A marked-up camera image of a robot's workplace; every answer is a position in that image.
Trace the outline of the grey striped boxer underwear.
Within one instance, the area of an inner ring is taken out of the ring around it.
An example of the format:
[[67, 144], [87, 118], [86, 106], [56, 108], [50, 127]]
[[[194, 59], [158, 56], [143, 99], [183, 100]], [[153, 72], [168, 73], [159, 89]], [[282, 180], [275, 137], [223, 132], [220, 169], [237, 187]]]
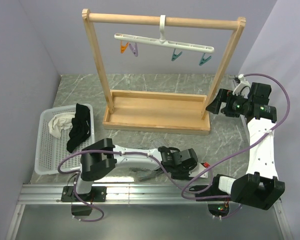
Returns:
[[[160, 137], [160, 138], [153, 138], [150, 141], [149, 145], [129, 143], [127, 147], [130, 149], [151, 150], [151, 149], [158, 149], [159, 147], [168, 147], [168, 143], [166, 140]], [[145, 161], [145, 163], [137, 163], [137, 164], [134, 163], [132, 167], [129, 167], [129, 171], [135, 174], [136, 182], [152, 181], [155, 180], [156, 177], [163, 174], [163, 170], [160, 167], [154, 169], [153, 163], [149, 168], [150, 161], [151, 161], [150, 159], [147, 159], [146, 157], [143, 156], [141, 160]]]

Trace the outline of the white plastic hanger bar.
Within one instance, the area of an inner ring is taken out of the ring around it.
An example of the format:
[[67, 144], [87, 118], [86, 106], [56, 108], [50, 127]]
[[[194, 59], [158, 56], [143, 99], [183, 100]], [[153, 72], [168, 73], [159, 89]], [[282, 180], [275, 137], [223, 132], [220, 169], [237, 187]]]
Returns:
[[165, 37], [165, 25], [166, 25], [166, 16], [161, 15], [159, 19], [159, 31], [160, 31], [159, 39], [137, 36], [137, 35], [129, 35], [124, 33], [116, 33], [114, 35], [114, 38], [116, 40], [125, 41], [125, 42], [133, 42], [138, 44], [152, 45], [152, 46], [172, 48], [178, 50], [186, 50], [186, 51], [208, 53], [208, 54], [213, 54], [215, 52], [215, 48], [212, 46], [167, 40]]

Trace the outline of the orange clothespin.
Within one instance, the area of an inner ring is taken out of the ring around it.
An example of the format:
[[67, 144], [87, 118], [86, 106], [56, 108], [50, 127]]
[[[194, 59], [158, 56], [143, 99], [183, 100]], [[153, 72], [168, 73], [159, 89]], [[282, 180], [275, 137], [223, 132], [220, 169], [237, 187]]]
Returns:
[[126, 49], [129, 47], [129, 42], [126, 42], [125, 44], [123, 44], [123, 42], [120, 42], [120, 53], [123, 54]]

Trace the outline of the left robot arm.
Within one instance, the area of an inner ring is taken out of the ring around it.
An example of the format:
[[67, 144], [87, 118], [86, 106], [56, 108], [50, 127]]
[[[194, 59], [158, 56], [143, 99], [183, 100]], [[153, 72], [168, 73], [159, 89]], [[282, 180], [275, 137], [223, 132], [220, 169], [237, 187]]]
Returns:
[[194, 149], [179, 150], [176, 147], [167, 147], [161, 139], [154, 140], [151, 148], [146, 149], [114, 145], [111, 138], [105, 138], [85, 150], [140, 152], [141, 154], [83, 154], [80, 159], [80, 174], [73, 189], [73, 195], [79, 201], [86, 201], [91, 195], [93, 182], [104, 178], [114, 169], [130, 169], [136, 173], [139, 181], [151, 179], [163, 173], [160, 165], [171, 174], [171, 178], [174, 180], [190, 180], [204, 169], [204, 166], [198, 162]]

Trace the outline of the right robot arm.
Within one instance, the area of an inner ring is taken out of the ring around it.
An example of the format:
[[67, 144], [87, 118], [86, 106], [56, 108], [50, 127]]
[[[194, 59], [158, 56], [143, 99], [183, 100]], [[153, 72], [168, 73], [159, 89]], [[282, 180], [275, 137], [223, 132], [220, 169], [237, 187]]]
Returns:
[[269, 105], [270, 85], [254, 82], [248, 89], [244, 97], [240, 92], [221, 88], [206, 107], [213, 114], [244, 116], [251, 147], [246, 174], [237, 179], [218, 174], [210, 194], [216, 200], [228, 194], [233, 202], [268, 210], [285, 191], [285, 183], [279, 180], [275, 166], [273, 127], [277, 109]]

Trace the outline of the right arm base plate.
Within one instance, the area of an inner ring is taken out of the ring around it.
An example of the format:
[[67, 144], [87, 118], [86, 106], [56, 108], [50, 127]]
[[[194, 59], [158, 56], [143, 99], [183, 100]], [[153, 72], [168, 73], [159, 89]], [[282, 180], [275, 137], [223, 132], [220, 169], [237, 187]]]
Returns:
[[[197, 192], [200, 190], [203, 190], [204, 188], [208, 187], [208, 185], [195, 185], [190, 187], [190, 192]], [[224, 201], [227, 199], [227, 197], [220, 197], [220, 196], [230, 196], [231, 188], [230, 187], [221, 187], [219, 188], [218, 185], [211, 185], [209, 189], [207, 189], [204, 192], [201, 193], [195, 193], [195, 198], [197, 202], [202, 202], [202, 201]], [[242, 200], [241, 198], [231, 198], [228, 197], [230, 201], [239, 203]]]

